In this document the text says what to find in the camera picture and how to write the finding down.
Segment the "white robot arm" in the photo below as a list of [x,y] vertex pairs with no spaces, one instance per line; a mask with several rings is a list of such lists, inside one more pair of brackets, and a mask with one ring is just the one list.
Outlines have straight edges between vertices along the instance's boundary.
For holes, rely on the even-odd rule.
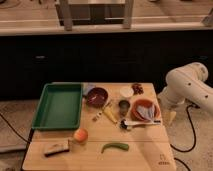
[[177,115],[175,109],[185,100],[213,114],[213,88],[205,84],[207,78],[208,69],[199,62],[172,69],[166,74],[166,86],[157,95],[165,125],[172,123]]

